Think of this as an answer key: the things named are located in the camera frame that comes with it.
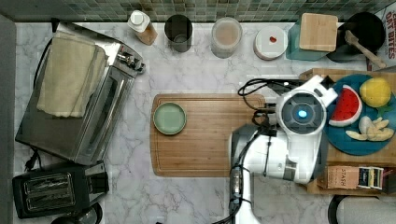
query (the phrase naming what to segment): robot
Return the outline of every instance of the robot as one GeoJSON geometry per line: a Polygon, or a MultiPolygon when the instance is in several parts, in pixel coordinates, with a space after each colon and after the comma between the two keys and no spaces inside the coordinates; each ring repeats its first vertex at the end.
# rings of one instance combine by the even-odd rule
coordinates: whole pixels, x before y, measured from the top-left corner
{"type": "Polygon", "coordinates": [[[323,171],[328,145],[322,132],[326,107],[337,97],[323,80],[313,76],[276,99],[276,121],[280,128],[245,125],[232,133],[230,216],[217,223],[260,224],[252,210],[254,175],[306,184],[323,171]]]}

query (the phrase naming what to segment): wooden cutting board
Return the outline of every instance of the wooden cutting board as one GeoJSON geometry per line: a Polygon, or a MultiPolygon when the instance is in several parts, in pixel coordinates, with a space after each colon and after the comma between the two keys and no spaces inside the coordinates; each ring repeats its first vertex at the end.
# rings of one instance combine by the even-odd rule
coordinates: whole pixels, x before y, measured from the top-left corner
{"type": "MultiPolygon", "coordinates": [[[[263,106],[261,95],[249,95],[263,106]]],[[[254,110],[237,94],[159,94],[151,109],[150,153],[154,173],[161,176],[229,176],[228,139],[240,126],[251,123],[254,110]],[[186,111],[184,129],[175,135],[160,133],[152,117],[163,103],[173,102],[186,111]]]]}
{"type": "Polygon", "coordinates": [[[335,51],[338,18],[304,13],[301,18],[300,49],[335,51]]]}

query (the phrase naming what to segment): beige towel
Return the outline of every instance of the beige towel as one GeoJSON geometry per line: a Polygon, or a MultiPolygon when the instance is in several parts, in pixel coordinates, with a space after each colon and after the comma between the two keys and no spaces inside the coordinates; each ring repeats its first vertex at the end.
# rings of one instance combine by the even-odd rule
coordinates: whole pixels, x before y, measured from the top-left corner
{"type": "Polygon", "coordinates": [[[82,117],[105,68],[105,52],[93,42],[58,32],[52,39],[37,109],[82,117]]]}

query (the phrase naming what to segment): lid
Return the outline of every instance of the lid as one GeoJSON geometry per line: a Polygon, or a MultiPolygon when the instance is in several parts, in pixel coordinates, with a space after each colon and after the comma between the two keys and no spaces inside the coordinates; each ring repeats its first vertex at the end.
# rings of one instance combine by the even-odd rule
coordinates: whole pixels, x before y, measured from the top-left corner
{"type": "Polygon", "coordinates": [[[139,10],[132,12],[131,17],[128,20],[128,25],[139,33],[146,30],[150,22],[149,16],[139,10]]]}
{"type": "Polygon", "coordinates": [[[259,58],[271,60],[282,55],[288,47],[288,36],[277,26],[261,29],[254,40],[254,51],[259,58]]]}
{"type": "Polygon", "coordinates": [[[335,51],[336,16],[304,13],[301,18],[300,49],[335,51]]]}
{"type": "Polygon", "coordinates": [[[220,49],[232,49],[242,37],[242,26],[236,19],[225,17],[216,21],[212,39],[220,49]]]}

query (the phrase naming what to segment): stainless steel appliance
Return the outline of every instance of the stainless steel appliance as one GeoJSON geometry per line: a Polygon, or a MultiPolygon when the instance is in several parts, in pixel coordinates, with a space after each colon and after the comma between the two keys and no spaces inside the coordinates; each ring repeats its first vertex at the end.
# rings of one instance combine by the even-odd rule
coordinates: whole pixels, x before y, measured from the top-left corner
{"type": "Polygon", "coordinates": [[[58,163],[12,179],[19,218],[43,217],[83,210],[108,192],[103,162],[83,166],[58,163]]]}
{"type": "Polygon", "coordinates": [[[55,117],[36,109],[47,54],[15,140],[75,163],[94,164],[104,157],[129,89],[145,65],[137,52],[106,35],[65,22],[57,30],[83,36],[102,47],[108,57],[105,72],[82,118],[55,117]]]}

